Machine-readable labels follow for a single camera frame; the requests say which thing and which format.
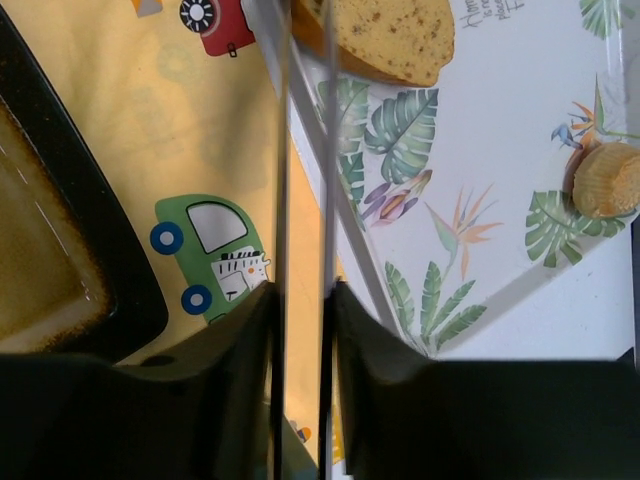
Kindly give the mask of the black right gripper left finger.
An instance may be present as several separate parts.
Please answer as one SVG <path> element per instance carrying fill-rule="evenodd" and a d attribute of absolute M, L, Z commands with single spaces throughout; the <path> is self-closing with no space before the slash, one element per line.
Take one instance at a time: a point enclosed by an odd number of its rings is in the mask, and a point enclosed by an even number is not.
<path fill-rule="evenodd" d="M 5 479 L 250 479 L 265 431 L 263 283 L 224 318 L 140 365 L 1 359 Z"/>

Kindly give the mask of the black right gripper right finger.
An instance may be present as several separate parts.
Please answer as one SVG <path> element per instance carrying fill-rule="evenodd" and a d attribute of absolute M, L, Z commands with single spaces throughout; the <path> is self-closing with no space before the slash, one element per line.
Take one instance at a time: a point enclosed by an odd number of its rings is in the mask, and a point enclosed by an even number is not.
<path fill-rule="evenodd" d="M 619 361 L 437 361 L 332 293 L 356 479 L 635 479 L 639 376 Z"/>

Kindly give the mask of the metal tongs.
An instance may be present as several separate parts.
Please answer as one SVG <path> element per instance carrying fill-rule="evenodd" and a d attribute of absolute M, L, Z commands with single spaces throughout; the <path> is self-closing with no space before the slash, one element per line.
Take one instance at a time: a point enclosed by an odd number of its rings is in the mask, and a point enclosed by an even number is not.
<path fill-rule="evenodd" d="M 275 193 L 275 273 L 277 296 L 275 318 L 271 323 L 271 410 L 270 410 L 270 477 L 283 477 L 284 443 L 282 419 L 285 408 L 285 347 L 286 347 L 286 295 L 289 257 L 289 80 L 292 48 L 291 7 L 288 1 L 261 3 L 262 23 L 279 26 L 280 98 L 278 105 L 278 133 Z M 324 168 L 324 250 L 322 265 L 322 299 L 319 376 L 318 467 L 319 479 L 330 479 L 333 469 L 333 290 L 336 283 L 336 193 L 337 193 L 337 137 L 340 126 L 337 99 L 338 53 L 334 28 L 334 3 L 328 1 L 323 9 L 325 63 L 328 74 L 324 125 L 326 133 L 321 139 L 319 157 Z"/>

